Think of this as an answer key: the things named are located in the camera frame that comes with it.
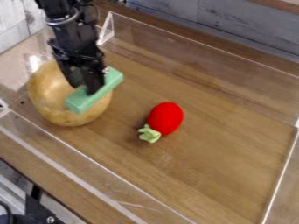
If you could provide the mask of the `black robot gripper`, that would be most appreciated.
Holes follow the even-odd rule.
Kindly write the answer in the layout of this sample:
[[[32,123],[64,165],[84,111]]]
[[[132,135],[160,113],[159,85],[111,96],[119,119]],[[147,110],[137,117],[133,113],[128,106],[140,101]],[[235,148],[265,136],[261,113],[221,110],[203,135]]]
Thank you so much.
[[[105,85],[104,53],[97,48],[97,19],[92,14],[53,14],[46,25],[54,37],[48,44],[66,82],[77,88],[84,81],[87,94]]]

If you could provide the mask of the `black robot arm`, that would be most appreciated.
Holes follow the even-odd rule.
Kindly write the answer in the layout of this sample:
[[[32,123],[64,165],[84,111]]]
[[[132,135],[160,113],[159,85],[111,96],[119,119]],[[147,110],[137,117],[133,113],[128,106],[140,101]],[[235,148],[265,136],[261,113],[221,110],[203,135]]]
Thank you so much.
[[[99,10],[92,0],[34,0],[54,37],[48,45],[61,73],[76,88],[93,95],[104,86],[104,53],[97,47]]]

